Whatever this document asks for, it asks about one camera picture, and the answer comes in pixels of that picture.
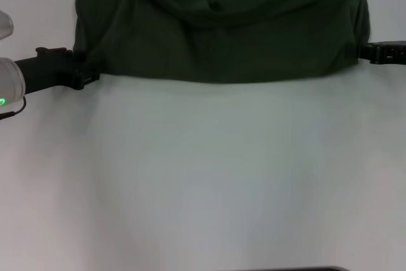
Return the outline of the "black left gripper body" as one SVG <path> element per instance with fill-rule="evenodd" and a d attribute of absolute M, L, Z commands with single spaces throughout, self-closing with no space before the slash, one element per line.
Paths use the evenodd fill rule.
<path fill-rule="evenodd" d="M 33 58 L 15 62 L 25 80 L 26 95 L 55 86 L 78 89 L 75 80 L 78 60 L 73 51 L 40 47 L 36 48 L 36 52 Z"/>

